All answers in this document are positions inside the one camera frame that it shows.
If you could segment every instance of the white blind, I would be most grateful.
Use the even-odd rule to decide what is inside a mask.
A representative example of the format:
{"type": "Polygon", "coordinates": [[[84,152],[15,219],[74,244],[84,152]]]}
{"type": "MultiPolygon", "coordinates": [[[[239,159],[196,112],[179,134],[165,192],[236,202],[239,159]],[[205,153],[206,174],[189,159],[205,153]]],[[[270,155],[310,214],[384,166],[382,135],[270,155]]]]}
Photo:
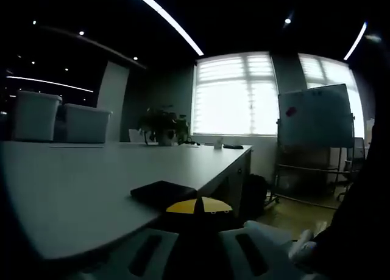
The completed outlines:
{"type": "Polygon", "coordinates": [[[276,135],[279,117],[268,53],[236,54],[197,65],[191,131],[209,135],[276,135]]]}
{"type": "Polygon", "coordinates": [[[299,54],[308,88],[345,83],[351,112],[355,117],[355,137],[364,138],[364,117],[359,91],[348,65],[327,58],[299,54]]]}

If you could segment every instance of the whiteboard stand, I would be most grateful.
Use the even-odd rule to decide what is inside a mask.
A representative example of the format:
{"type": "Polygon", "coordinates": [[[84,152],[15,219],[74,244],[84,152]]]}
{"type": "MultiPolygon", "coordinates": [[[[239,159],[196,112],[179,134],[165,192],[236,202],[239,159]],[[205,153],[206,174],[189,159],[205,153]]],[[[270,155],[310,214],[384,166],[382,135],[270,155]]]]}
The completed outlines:
{"type": "MultiPolygon", "coordinates": [[[[353,116],[353,114],[351,113],[350,114],[350,121],[352,123],[352,139],[353,139],[353,146],[352,146],[352,158],[355,157],[355,127],[354,127],[354,120],[355,120],[355,117],[353,116]]],[[[351,162],[351,168],[350,170],[351,171],[342,171],[340,168],[341,168],[341,150],[342,148],[348,148],[349,145],[346,145],[345,147],[335,147],[335,148],[339,148],[339,158],[338,158],[338,165],[336,168],[332,168],[332,169],[313,169],[313,168],[309,168],[309,167],[299,167],[299,166],[290,166],[290,165],[286,165],[286,164],[281,164],[280,163],[280,158],[281,158],[281,155],[282,155],[282,143],[280,142],[280,127],[282,125],[282,122],[281,122],[281,119],[278,119],[277,121],[277,125],[278,125],[278,135],[277,135],[277,153],[276,153],[276,157],[275,157],[275,166],[274,166],[274,173],[273,173],[273,176],[272,176],[272,187],[271,187],[271,193],[270,195],[267,196],[268,200],[266,200],[265,202],[265,206],[271,204],[272,202],[276,202],[276,203],[279,203],[279,197],[281,198],[287,198],[289,200],[294,200],[294,201],[299,201],[301,203],[306,203],[306,204],[309,204],[309,205],[313,205],[313,206],[318,206],[318,207],[323,207],[323,208],[328,208],[328,209],[337,209],[336,207],[333,207],[333,206],[327,206],[327,205],[321,205],[321,204],[316,204],[316,203],[312,203],[312,202],[309,202],[309,201],[303,201],[303,200],[299,200],[299,199],[296,199],[296,198],[292,198],[292,197],[288,197],[288,196],[285,196],[285,195],[280,195],[280,194],[277,194],[277,189],[279,187],[279,181],[280,181],[280,170],[281,169],[299,169],[301,171],[310,171],[310,172],[325,172],[325,173],[333,173],[333,174],[336,174],[336,179],[335,179],[335,182],[333,183],[334,186],[336,186],[336,183],[338,182],[338,177],[339,175],[350,175],[351,172],[353,171],[353,159],[352,159],[352,162],[351,162]]]]}

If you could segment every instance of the bright window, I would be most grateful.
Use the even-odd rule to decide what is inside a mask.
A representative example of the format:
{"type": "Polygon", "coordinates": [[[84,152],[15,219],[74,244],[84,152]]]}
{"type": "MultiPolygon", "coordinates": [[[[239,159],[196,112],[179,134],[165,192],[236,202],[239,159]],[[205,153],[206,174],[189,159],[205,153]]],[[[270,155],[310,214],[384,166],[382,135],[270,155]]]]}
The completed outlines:
{"type": "Polygon", "coordinates": [[[355,117],[355,137],[364,138],[364,118],[360,95],[348,65],[327,58],[299,54],[308,88],[345,83],[351,112],[355,117]]]}
{"type": "Polygon", "coordinates": [[[276,135],[279,109],[269,54],[254,52],[199,61],[191,116],[195,135],[276,135]]]}

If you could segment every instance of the bag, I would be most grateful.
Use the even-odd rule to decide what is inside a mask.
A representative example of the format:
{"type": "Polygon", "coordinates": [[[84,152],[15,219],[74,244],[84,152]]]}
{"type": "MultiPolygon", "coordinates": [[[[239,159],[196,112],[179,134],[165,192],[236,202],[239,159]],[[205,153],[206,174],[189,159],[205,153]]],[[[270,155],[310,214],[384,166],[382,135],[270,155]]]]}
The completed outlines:
{"type": "Polygon", "coordinates": [[[259,175],[250,174],[244,180],[239,208],[240,219],[253,220],[263,215],[267,186],[266,179],[259,175]]]}

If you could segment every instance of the potted plant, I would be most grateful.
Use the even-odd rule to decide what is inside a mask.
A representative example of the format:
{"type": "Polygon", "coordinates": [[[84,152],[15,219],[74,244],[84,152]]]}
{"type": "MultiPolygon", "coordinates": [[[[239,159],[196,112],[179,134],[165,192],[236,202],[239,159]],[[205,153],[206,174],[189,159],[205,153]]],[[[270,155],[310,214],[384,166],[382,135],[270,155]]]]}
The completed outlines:
{"type": "Polygon", "coordinates": [[[175,136],[179,144],[188,140],[188,123],[185,115],[177,118],[175,113],[148,108],[140,119],[139,128],[144,133],[145,143],[146,135],[161,146],[171,146],[175,136]]]}

